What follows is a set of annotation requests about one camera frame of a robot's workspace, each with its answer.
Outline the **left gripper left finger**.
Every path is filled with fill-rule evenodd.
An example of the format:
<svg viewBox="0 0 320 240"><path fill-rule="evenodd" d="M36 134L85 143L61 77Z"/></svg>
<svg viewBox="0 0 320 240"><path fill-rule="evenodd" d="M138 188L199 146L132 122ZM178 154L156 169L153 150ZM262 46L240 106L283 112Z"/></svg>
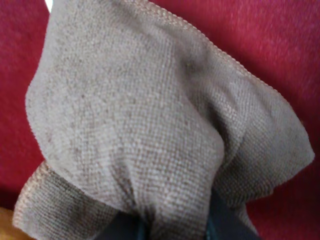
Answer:
<svg viewBox="0 0 320 240"><path fill-rule="evenodd" d="M95 240L147 240L148 228L138 216L118 213Z"/></svg>

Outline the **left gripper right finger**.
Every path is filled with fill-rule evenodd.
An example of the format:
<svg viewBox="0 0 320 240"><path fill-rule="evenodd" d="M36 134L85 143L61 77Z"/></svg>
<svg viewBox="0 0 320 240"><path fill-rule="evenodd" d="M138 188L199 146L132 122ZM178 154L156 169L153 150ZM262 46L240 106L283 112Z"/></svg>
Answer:
<svg viewBox="0 0 320 240"><path fill-rule="evenodd" d="M206 239L260 240L261 238L236 217L213 189L206 225Z"/></svg>

